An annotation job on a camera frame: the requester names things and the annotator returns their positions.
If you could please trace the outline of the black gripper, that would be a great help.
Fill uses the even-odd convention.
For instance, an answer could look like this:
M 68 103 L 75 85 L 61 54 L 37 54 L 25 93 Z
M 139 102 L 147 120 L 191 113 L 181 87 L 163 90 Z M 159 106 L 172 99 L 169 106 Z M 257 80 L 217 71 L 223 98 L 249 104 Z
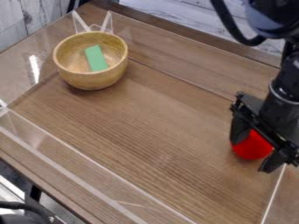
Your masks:
M 264 100 L 237 92 L 229 109 L 231 143 L 241 143 L 255 130 L 273 146 L 257 170 L 271 173 L 283 164 L 299 166 L 299 87 L 269 87 Z

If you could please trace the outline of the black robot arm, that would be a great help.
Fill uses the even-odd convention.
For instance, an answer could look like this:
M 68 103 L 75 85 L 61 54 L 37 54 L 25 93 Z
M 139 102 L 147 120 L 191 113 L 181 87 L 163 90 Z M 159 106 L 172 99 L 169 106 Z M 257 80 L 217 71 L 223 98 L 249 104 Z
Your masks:
M 241 144 L 249 132 L 273 147 L 259 167 L 269 173 L 299 166 L 299 0 L 245 0 L 247 21 L 263 39 L 283 39 L 277 76 L 265 99 L 239 92 L 231 105 L 229 141 Z

